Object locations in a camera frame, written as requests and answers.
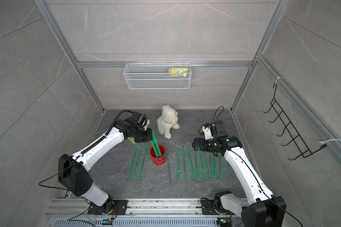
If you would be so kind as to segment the eleventh green straw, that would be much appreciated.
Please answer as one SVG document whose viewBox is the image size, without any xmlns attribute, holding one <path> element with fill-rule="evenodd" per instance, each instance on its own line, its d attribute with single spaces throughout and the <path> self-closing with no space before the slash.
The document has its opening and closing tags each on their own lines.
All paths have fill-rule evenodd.
<svg viewBox="0 0 341 227">
<path fill-rule="evenodd" d="M 230 172 L 229 172 L 229 163 L 226 161 L 226 176 L 229 177 L 230 176 Z"/>
</svg>

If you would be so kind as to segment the camouflage cloth pouch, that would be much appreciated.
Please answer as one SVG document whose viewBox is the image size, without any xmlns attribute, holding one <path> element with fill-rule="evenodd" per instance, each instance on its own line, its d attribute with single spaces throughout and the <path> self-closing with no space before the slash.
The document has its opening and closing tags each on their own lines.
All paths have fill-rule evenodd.
<svg viewBox="0 0 341 227">
<path fill-rule="evenodd" d="M 198 132 L 199 132 L 201 135 L 204 135 L 203 128 L 199 128 L 199 129 L 198 129 Z"/>
</svg>

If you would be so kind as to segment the yellow sponge in basket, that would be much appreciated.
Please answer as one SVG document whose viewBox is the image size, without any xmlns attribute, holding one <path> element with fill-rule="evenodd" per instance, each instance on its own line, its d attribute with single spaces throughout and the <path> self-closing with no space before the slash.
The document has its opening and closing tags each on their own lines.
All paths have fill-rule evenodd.
<svg viewBox="0 0 341 227">
<path fill-rule="evenodd" d="M 186 77 L 189 74 L 189 67 L 170 67 L 168 73 L 171 77 Z"/>
</svg>

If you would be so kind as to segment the fourteenth green straw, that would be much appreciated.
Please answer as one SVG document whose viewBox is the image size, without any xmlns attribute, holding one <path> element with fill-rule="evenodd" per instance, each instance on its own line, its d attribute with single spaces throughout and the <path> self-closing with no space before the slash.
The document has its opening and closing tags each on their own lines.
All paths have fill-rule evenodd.
<svg viewBox="0 0 341 227">
<path fill-rule="evenodd" d="M 136 153 L 137 153 L 137 149 L 138 149 L 138 147 L 136 146 L 135 150 L 134 150 L 134 153 L 133 153 L 133 156 L 132 156 L 129 172 L 128 172 L 128 175 L 127 175 L 127 180 L 129 180 L 130 176 L 131 176 L 131 172 L 132 172 L 133 164 L 134 164 L 134 161 L 135 161 L 135 156 L 136 156 Z"/>
</svg>

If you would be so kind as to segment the thirteenth green straw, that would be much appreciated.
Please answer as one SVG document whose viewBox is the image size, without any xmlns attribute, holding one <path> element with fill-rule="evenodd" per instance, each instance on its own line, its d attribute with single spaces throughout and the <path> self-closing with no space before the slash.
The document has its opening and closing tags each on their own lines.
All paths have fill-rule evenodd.
<svg viewBox="0 0 341 227">
<path fill-rule="evenodd" d="M 148 146 L 145 147 L 145 153 L 144 153 L 144 155 L 143 155 L 142 165 L 141 165 L 140 173 L 139 173 L 139 176 L 138 176 L 138 179 L 139 179 L 139 180 L 141 179 L 142 172 L 143 172 L 143 169 L 144 169 L 144 164 L 145 164 L 145 159 L 146 159 L 147 150 L 148 150 Z"/>
</svg>

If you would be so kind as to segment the metal base rail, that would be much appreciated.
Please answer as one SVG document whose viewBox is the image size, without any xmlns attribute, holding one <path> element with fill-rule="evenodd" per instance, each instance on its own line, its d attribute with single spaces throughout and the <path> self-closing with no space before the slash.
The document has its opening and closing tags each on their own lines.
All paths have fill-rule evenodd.
<svg viewBox="0 0 341 227">
<path fill-rule="evenodd" d="M 244 227 L 230 211 L 216 209 L 205 198 L 116 198 L 114 210 L 104 215 L 84 199 L 54 199 L 42 227 Z"/>
</svg>

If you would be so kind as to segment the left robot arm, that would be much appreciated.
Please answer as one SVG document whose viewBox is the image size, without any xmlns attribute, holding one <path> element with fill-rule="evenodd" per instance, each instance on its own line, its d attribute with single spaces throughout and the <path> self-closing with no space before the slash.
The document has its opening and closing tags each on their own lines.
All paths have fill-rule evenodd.
<svg viewBox="0 0 341 227">
<path fill-rule="evenodd" d="M 59 183 L 75 196 L 90 202 L 102 214 L 110 214 L 115 210 L 112 197 L 96 185 L 88 173 L 94 164 L 108 151 L 127 138 L 136 143 L 148 142 L 152 139 L 152 129 L 148 128 L 150 120 L 145 114 L 130 110 L 120 111 L 110 127 L 95 141 L 84 149 L 72 154 L 63 154 L 58 161 Z"/>
</svg>

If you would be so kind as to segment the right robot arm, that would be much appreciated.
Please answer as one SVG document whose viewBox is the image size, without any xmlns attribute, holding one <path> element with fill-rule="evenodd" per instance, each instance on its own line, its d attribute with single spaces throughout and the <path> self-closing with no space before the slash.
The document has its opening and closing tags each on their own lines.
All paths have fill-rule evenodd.
<svg viewBox="0 0 341 227">
<path fill-rule="evenodd" d="M 232 213 L 241 218 L 246 227 L 280 227 L 285 216 L 286 203 L 263 183 L 249 162 L 242 144 L 236 136 L 203 139 L 195 138 L 195 151 L 220 153 L 238 177 L 245 198 L 230 191 L 215 194 L 215 211 L 221 215 Z"/>
</svg>

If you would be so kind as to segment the white plush dog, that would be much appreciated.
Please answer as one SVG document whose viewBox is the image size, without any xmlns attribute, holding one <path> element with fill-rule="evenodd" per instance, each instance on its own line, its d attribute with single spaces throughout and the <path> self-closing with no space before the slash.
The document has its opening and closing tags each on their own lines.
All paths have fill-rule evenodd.
<svg viewBox="0 0 341 227">
<path fill-rule="evenodd" d="M 178 112 L 169 105 L 162 107 L 162 115 L 156 120 L 158 131 L 165 138 L 171 139 L 171 128 L 179 129 Z"/>
</svg>

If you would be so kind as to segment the green straw bundle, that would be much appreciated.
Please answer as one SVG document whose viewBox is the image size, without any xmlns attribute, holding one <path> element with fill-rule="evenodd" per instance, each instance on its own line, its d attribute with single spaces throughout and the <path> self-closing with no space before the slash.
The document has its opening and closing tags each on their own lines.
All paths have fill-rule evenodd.
<svg viewBox="0 0 341 227">
<path fill-rule="evenodd" d="M 154 131 L 152 131 L 152 147 L 157 158 L 162 156 Z"/>
</svg>

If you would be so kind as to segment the twelfth green straw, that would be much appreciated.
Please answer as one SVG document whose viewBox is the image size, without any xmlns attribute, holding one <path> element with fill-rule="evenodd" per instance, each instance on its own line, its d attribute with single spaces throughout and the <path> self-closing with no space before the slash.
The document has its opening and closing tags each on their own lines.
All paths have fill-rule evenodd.
<svg viewBox="0 0 341 227">
<path fill-rule="evenodd" d="M 138 169 L 139 169 L 139 164 L 140 164 L 140 158 L 141 158 L 141 155 L 142 155 L 142 148 L 143 148 L 143 146 L 138 147 L 138 157 L 137 157 L 137 162 L 136 162 L 134 179 L 137 179 Z"/>
</svg>

